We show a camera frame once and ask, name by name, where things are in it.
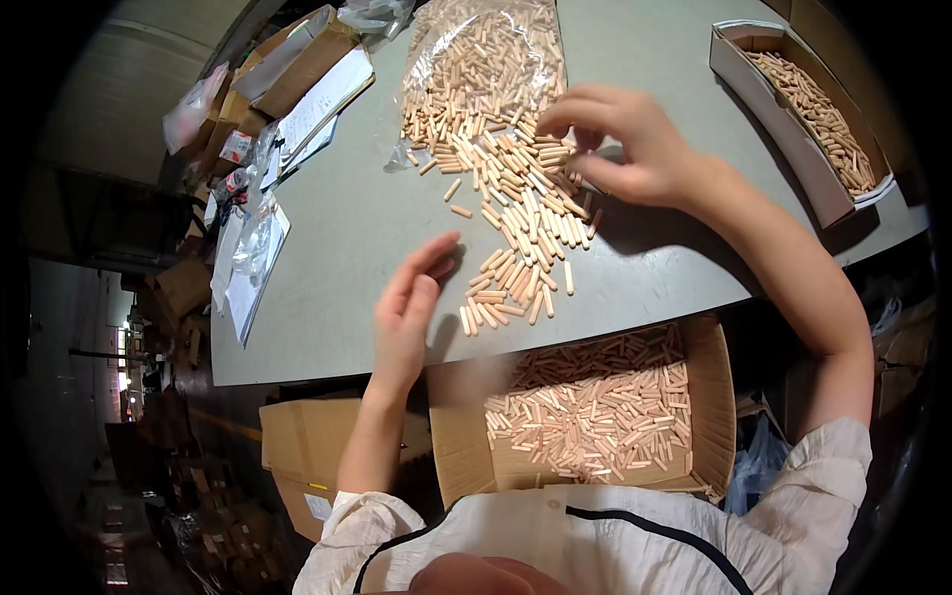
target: person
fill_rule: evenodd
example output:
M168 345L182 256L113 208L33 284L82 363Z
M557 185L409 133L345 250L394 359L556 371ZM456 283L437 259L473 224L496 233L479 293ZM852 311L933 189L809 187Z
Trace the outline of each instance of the person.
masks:
M801 224L724 161L692 151L649 96L568 89L537 132L565 137L569 166L619 200L679 208L719 233L816 357L803 438L742 518L688 494L554 485L473 494L424 528L387 495L407 392L459 233L393 274L374 309L373 374L338 472L340 492L296 594L814 593L829 590L872 458L873 350L860 300ZM624 162L591 151L606 136Z

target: black trim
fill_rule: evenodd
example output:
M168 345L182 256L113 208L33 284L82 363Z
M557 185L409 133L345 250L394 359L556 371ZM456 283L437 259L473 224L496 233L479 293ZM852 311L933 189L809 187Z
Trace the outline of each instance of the black trim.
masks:
M395 537L388 542L384 542L380 544L380 546L377 547L377 549L373 550L373 553L370 554L370 557L367 558L367 561L364 562L364 565L361 566L360 574L357 575L357 581L354 583L353 592L360 593L361 586L364 585L364 574L367 572L367 567L370 565L370 562L377 556L377 554L379 554L382 551L387 551L388 549L392 547L396 547L397 545L405 544L406 542L414 540L418 537L423 537L424 535L426 535L427 533L429 533L436 527L440 526L443 523L443 521L446 520L446 517L449 516L449 512L453 509L454 506L456 506L456 503L459 502L460 500L463 500L463 498L465 497L466 496L462 496L460 498L457 498L455 501L453 501L453 504L449 505L449 508L447 508L446 512L443 513L443 516L440 517L440 520L434 523L433 525L425 526L422 529L412 531L408 533L407 535L401 535L400 537Z
M574 506L566 506L565 514L586 519L587 521L602 521L605 519L628 521L649 533L656 533L668 539L679 541L682 544L690 545L707 556L707 558L724 573L724 576L734 585L734 588L736 588L738 592L742 593L742 595L753 595L753 591L747 586L744 577L737 571L737 568L727 560L727 557L724 556L717 547L714 547L693 533L688 533L687 531L682 531L670 526L658 525L637 514L632 514L627 510L582 510Z

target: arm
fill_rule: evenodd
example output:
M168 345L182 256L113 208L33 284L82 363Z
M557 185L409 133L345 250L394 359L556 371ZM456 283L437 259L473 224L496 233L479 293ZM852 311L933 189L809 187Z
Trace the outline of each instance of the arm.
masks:
M407 394L423 368L426 328L440 295L435 279L453 268L445 258L459 240L449 231L410 254L373 310L373 373L337 469L337 489L386 492L400 461Z
M700 168L685 210L737 250L818 361L801 435L843 416L869 427L873 344L849 280L800 222L737 170L713 159Z
M744 258L820 362L803 433L839 417L869 426L873 350L860 300L810 233L724 163L694 153L654 100L597 85L569 89L540 119L538 134L575 128L584 178L632 204L680 208L717 231ZM624 164L590 149L622 142Z

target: forearm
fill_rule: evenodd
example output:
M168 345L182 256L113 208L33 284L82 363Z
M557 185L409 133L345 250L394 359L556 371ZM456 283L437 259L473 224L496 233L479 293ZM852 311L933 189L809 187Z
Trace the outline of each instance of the forearm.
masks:
M337 489L358 494L390 490L400 462L406 408L405 392L370 378L337 469Z
M863 306L813 235L719 160L704 159L686 209L747 262L767 296L820 361L804 432L842 415L869 424L873 352Z

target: pile of wooden dowels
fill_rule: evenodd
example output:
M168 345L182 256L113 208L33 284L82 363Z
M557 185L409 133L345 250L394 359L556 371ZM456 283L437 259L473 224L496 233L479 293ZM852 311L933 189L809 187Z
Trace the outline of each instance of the pile of wooden dowels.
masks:
M850 196L860 196L875 188L878 180L869 157L849 131L843 115L810 75L776 51L746 54L803 116Z
M464 333L478 336L480 327L507 326L507 315L525 316L528 309L529 323L535 325L543 305L547 317L555 315L551 292L559 284L552 269L556 259L565 260L563 246L589 249L602 217L600 211L589 214L591 193L583 204L575 201L582 176L565 173L575 144L535 130L537 114L565 89L554 4L464 0L430 5L417 25L428 33L414 37L413 46L420 47L405 78L401 136L412 143L407 155L416 166L413 151L428 153L420 175L433 168L443 174L471 172L472 190L482 195L480 215L509 246L496 250L470 280L460 308ZM433 38L442 43L427 50ZM445 202L458 197L463 182L452 182ZM466 218L475 210L458 204L450 209ZM572 295L568 262L565 285ZM507 298L514 306L506 304Z
M627 471L653 466L692 472L691 398L677 325L532 351L514 376L509 393L486 400L493 450L522 450L574 483L624 482Z

